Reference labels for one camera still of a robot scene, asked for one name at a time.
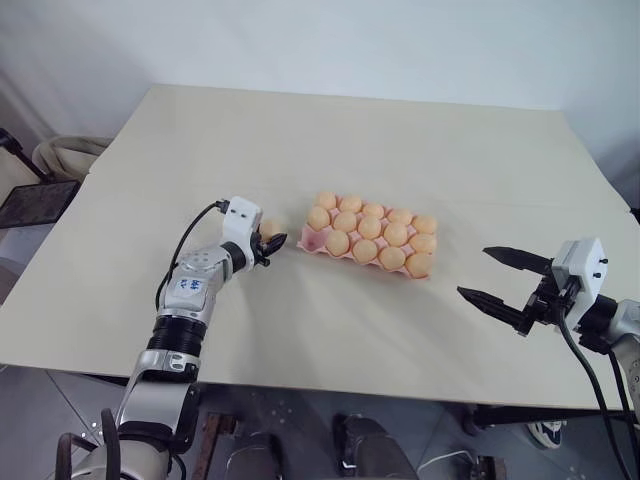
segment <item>white wall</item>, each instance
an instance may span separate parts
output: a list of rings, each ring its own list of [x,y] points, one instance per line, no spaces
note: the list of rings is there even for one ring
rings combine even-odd
[[[638,0],[4,0],[0,87],[34,130],[90,135],[114,135],[151,83],[561,109],[638,205],[638,10]]]

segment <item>egg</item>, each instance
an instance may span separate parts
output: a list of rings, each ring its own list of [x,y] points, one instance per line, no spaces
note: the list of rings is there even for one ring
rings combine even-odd
[[[384,239],[389,242],[392,247],[399,247],[407,243],[407,227],[399,222],[391,222],[384,229]]]
[[[307,214],[307,223],[317,232],[331,223],[331,217],[324,208],[314,205]]]
[[[384,217],[384,207],[379,203],[367,203],[362,207],[362,213],[365,215],[372,215],[380,220]]]
[[[331,255],[339,257],[349,251],[349,236],[340,230],[332,230],[324,245]]]
[[[428,233],[418,233],[409,239],[409,245],[416,252],[433,253],[436,250],[438,241],[435,235]]]
[[[405,254],[398,247],[385,247],[378,255],[378,260],[385,270],[397,270],[404,265]]]
[[[325,210],[336,208],[336,194],[333,192],[320,192],[316,195],[316,199],[313,204],[318,205]]]
[[[353,232],[356,229],[358,219],[353,212],[341,212],[333,219],[333,228],[343,232]]]
[[[277,220],[265,220],[260,224],[258,228],[258,232],[262,236],[263,242],[268,242],[273,238],[274,235],[278,233],[283,233],[284,229],[282,228],[282,224]]]
[[[362,209],[362,199],[357,195],[346,195],[340,200],[341,212],[358,213]]]
[[[409,225],[413,219],[413,213],[406,208],[394,208],[391,213],[387,215],[390,222],[398,222],[403,225]]]
[[[351,253],[358,263],[369,263],[378,255],[378,246],[372,240],[362,238],[356,242]]]
[[[432,265],[432,255],[428,253],[414,253],[407,259],[405,266],[413,278],[422,278],[431,273]]]
[[[380,220],[371,215],[362,217],[362,220],[360,220],[358,224],[358,233],[369,240],[379,237],[381,231],[382,224]]]
[[[420,233],[435,233],[438,221],[431,215],[419,215],[413,219],[411,225]]]

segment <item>egg carton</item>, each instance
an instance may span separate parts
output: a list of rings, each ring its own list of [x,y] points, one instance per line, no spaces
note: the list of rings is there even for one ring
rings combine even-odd
[[[336,195],[336,205],[340,205],[340,201],[342,200],[343,197],[337,196]],[[363,200],[362,202],[362,206],[364,207],[368,202],[365,202]],[[383,248],[390,246],[389,242],[387,242],[387,240],[384,238],[384,230],[387,227],[387,225],[389,225],[389,223],[391,223],[389,221],[389,219],[387,218],[387,216],[389,215],[389,213],[391,213],[391,211],[393,210],[393,208],[387,207],[385,205],[382,205],[383,209],[384,209],[384,217],[380,219],[380,223],[382,225],[382,228],[380,230],[380,235],[374,239],[372,239],[372,241],[376,244],[376,246],[378,247],[378,255],[380,254],[380,252],[382,251]],[[382,265],[382,263],[380,262],[380,260],[378,259],[378,256],[376,256],[373,260],[366,262],[366,263],[360,263],[356,260],[356,258],[354,257],[354,255],[351,253],[351,249],[353,248],[353,246],[355,245],[355,243],[364,238],[357,230],[357,226],[360,224],[360,220],[362,220],[362,218],[365,216],[362,211],[356,213],[356,229],[354,231],[348,232],[347,236],[349,237],[349,249],[347,250],[346,253],[342,254],[342,255],[338,255],[335,256],[333,255],[327,248],[326,248],[326,241],[327,241],[327,237],[329,236],[329,234],[334,231],[335,229],[333,228],[333,223],[335,218],[338,216],[338,214],[341,213],[341,211],[336,207],[336,208],[331,208],[329,210],[327,210],[327,212],[329,213],[329,217],[331,219],[331,222],[328,226],[322,228],[321,230],[314,230],[313,228],[311,228],[311,226],[309,226],[308,223],[305,223],[305,225],[302,227],[302,232],[301,232],[301,237],[300,240],[297,243],[298,248],[301,248],[302,250],[304,250],[307,253],[310,254],[326,254],[329,255],[332,258],[348,258],[353,260],[354,262],[356,262],[358,265],[377,265],[379,268],[381,268],[382,270],[384,270],[385,272],[399,272],[402,273],[404,275],[406,275],[409,278],[412,279],[419,279],[419,278],[428,278],[430,276],[430,273],[427,273],[426,275],[420,276],[420,277],[414,277],[411,272],[409,272],[409,270],[407,270],[405,264],[406,264],[406,260],[413,255],[414,253],[419,253],[417,252],[413,247],[411,247],[411,245],[409,244],[409,242],[411,241],[411,238],[418,234],[419,232],[415,229],[415,227],[413,227],[413,225],[409,224],[407,225],[407,241],[405,244],[403,244],[402,246],[398,247],[400,248],[404,254],[405,254],[405,264],[402,265],[402,267],[400,268],[396,268],[393,270],[387,270],[384,265]]]

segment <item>pink egg carton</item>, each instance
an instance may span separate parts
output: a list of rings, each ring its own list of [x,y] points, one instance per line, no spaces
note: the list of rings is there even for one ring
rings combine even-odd
[[[341,197],[336,195],[336,205],[340,205],[340,200]],[[364,207],[367,204],[367,202],[363,201],[362,202],[362,206]],[[382,229],[380,231],[381,235],[375,239],[373,239],[373,242],[375,242],[375,244],[378,246],[378,253],[380,253],[380,251],[389,246],[389,242],[387,242],[385,240],[385,238],[382,236],[382,233],[384,233],[384,229],[386,228],[387,225],[389,225],[389,219],[387,218],[387,215],[391,212],[391,210],[393,210],[392,208],[386,207],[383,205],[384,208],[384,217],[380,219],[380,223],[382,224]],[[329,233],[331,231],[334,230],[333,228],[333,220],[336,218],[336,216],[340,213],[340,210],[338,208],[332,208],[331,210],[328,210],[329,212],[329,216],[331,217],[331,223],[324,227],[322,230],[318,230],[315,231],[313,228],[311,228],[309,226],[309,224],[305,223],[304,227],[302,227],[302,234],[300,237],[300,240],[297,243],[298,248],[301,248],[302,250],[304,250],[307,253],[311,253],[311,254],[317,254],[317,253],[325,253],[327,255],[329,255],[331,258],[349,258],[351,260],[353,260],[354,262],[358,263],[358,265],[377,265],[378,267],[380,267],[381,269],[383,269],[385,272],[400,272],[403,273],[404,275],[406,275],[409,278],[412,279],[418,279],[418,278],[428,278],[429,275],[425,275],[422,277],[414,277],[413,275],[411,275],[411,273],[409,272],[409,270],[407,270],[407,268],[403,265],[400,268],[397,268],[395,270],[387,270],[386,268],[384,268],[384,266],[382,265],[382,263],[380,263],[380,261],[378,260],[378,257],[374,258],[373,260],[371,260],[370,262],[367,263],[359,263],[356,261],[355,257],[353,256],[353,254],[351,253],[351,248],[349,248],[349,250],[347,251],[347,253],[340,255],[340,256],[334,256],[331,252],[329,252],[329,250],[327,250],[327,248],[325,247],[325,243],[327,241],[327,237],[329,236]],[[362,217],[364,217],[364,214],[362,213],[362,211],[356,213],[356,218],[357,218],[357,224],[356,224],[356,230],[354,230],[353,232],[349,232],[347,233],[347,235],[349,236],[349,244],[350,246],[353,246],[358,240],[360,240],[361,238],[364,238],[362,235],[360,235],[360,233],[357,231],[357,225],[360,223],[360,220],[362,219]],[[411,237],[413,235],[415,235],[417,232],[417,230],[413,227],[413,225],[408,225],[407,226],[407,232],[408,232],[408,237],[407,237],[407,243],[405,243],[404,245],[402,245],[400,248],[404,253],[406,258],[409,258],[410,255],[417,253],[416,250],[411,247],[411,245],[409,245],[409,241],[411,240]]]

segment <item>label on robot arm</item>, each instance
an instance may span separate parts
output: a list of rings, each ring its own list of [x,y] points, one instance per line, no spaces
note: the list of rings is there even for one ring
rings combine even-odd
[[[197,278],[180,277],[173,288],[173,295],[178,298],[189,298],[199,294],[204,282]]]

